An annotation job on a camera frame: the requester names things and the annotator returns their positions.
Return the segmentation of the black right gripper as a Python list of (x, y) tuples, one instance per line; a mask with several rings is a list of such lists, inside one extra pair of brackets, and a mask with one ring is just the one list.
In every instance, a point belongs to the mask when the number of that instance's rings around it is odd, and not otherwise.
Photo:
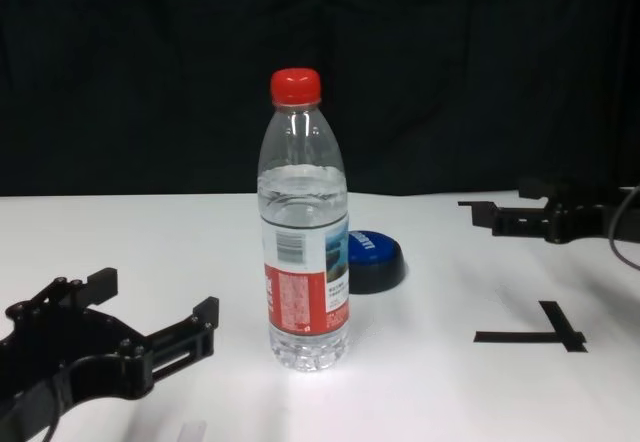
[(544, 237), (547, 242), (606, 239), (616, 211), (630, 193), (623, 188), (565, 186), (563, 180), (523, 178), (519, 197), (548, 199), (544, 210), (474, 201), (472, 224), (490, 229), (496, 237)]

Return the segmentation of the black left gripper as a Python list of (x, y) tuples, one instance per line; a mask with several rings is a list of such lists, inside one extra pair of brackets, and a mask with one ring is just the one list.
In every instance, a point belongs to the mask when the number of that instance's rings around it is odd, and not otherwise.
[(136, 400), (159, 382), (214, 353), (219, 299), (142, 336), (93, 310), (118, 294), (118, 273), (56, 277), (9, 306), (12, 333), (1, 341), (1, 439), (27, 441), (70, 409), (97, 398)]

